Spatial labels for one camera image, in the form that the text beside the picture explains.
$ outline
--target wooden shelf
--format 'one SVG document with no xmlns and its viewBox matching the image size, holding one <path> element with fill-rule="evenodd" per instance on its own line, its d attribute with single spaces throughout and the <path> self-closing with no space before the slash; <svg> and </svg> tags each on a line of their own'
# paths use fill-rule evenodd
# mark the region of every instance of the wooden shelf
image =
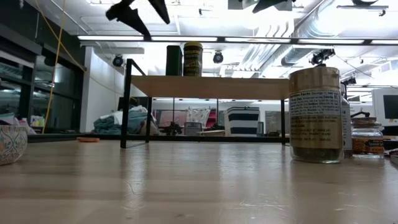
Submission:
<svg viewBox="0 0 398 224">
<path fill-rule="evenodd" d="M 289 81 L 282 78 L 132 76 L 131 83 L 150 97 L 284 100 Z"/>
</svg>

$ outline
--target green canister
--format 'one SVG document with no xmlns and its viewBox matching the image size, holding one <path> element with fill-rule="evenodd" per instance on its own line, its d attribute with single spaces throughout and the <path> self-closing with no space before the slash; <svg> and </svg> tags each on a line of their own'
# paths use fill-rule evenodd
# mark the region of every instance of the green canister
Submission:
<svg viewBox="0 0 398 224">
<path fill-rule="evenodd" d="M 199 42 L 184 45 L 184 76 L 201 77 L 203 47 Z"/>
</svg>

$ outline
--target patterned bowl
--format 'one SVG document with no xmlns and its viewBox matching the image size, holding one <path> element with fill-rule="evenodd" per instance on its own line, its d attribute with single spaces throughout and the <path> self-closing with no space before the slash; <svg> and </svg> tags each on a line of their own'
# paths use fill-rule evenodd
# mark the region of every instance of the patterned bowl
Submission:
<svg viewBox="0 0 398 224">
<path fill-rule="evenodd" d="M 0 125 L 0 165 L 17 161 L 27 147 L 27 131 L 24 126 Z"/>
</svg>

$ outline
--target jar label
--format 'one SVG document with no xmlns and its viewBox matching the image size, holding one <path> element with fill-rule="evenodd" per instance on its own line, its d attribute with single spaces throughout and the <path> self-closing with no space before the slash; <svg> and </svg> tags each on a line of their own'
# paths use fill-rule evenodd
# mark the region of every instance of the jar label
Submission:
<svg viewBox="0 0 398 224">
<path fill-rule="evenodd" d="M 384 154 L 383 139 L 353 138 L 353 154 Z"/>
<path fill-rule="evenodd" d="M 343 120 L 343 149 L 353 149 L 353 139 L 351 137 L 351 114 L 349 105 L 341 106 L 341 118 Z"/>
<path fill-rule="evenodd" d="M 341 149 L 343 134 L 339 91 L 313 90 L 290 94 L 290 145 Z"/>
</svg>

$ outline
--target gold lid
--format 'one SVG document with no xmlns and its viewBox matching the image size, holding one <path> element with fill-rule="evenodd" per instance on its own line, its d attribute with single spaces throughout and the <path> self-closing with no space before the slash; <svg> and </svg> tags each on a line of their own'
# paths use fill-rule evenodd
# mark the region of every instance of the gold lid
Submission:
<svg viewBox="0 0 398 224">
<path fill-rule="evenodd" d="M 314 88 L 339 89 L 340 72 L 333 67 L 306 68 L 290 74 L 289 91 L 295 93 Z"/>
<path fill-rule="evenodd" d="M 196 46 L 196 47 L 200 47 L 203 48 L 202 44 L 199 42 L 187 42 L 184 47 L 190 47 L 190 46 Z"/>
</svg>

